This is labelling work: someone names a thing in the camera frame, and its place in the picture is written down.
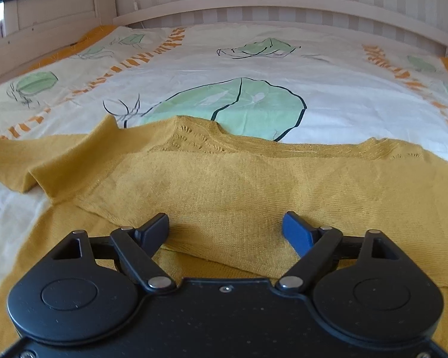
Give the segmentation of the white wooden bed frame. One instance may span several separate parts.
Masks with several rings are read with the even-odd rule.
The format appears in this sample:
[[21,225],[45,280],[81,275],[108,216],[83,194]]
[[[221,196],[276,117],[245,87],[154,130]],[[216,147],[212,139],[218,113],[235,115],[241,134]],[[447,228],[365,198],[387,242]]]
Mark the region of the white wooden bed frame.
[[0,0],[0,82],[97,25],[295,24],[448,57],[448,0]]

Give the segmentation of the orange bed sheet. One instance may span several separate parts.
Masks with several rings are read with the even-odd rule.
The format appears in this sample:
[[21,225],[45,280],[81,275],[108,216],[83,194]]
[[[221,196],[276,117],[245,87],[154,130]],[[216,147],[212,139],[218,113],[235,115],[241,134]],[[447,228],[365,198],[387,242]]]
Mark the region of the orange bed sheet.
[[[44,57],[41,60],[37,61],[26,70],[23,70],[23,74],[32,72],[32,70],[37,70],[40,67],[51,65],[57,61],[63,60],[67,57],[74,56],[81,51],[84,51],[88,47],[92,45],[96,45],[98,41],[101,41],[105,36],[108,36],[110,33],[115,31],[117,26],[113,25],[100,25],[98,27],[93,28],[92,30],[85,33],[82,38],[74,44],[71,44],[68,47],[60,49],[53,53],[51,56]],[[441,57],[442,63],[444,64],[445,69],[448,71],[448,57]]]

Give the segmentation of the mustard yellow knit sweater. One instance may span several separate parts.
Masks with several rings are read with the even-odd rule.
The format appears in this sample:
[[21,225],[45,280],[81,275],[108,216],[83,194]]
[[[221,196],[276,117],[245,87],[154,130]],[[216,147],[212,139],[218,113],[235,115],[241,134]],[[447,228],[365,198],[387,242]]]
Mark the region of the mustard yellow knit sweater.
[[107,116],[88,134],[0,139],[0,183],[51,203],[1,284],[0,352],[17,337],[9,290],[74,229],[102,236],[164,212],[171,232],[157,261],[175,279],[276,279],[297,259],[281,233],[290,210],[397,243],[444,294],[435,341],[448,351],[448,161],[421,146],[282,144],[189,116],[120,129]]

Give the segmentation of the white leaf-print bed cover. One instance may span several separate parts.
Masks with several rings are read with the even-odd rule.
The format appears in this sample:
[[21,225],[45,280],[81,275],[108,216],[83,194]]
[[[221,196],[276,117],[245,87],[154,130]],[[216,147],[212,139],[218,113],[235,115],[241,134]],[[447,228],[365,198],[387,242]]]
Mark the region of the white leaf-print bed cover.
[[287,144],[402,140],[448,161],[448,58],[293,27],[97,27],[0,83],[8,140],[177,115]]

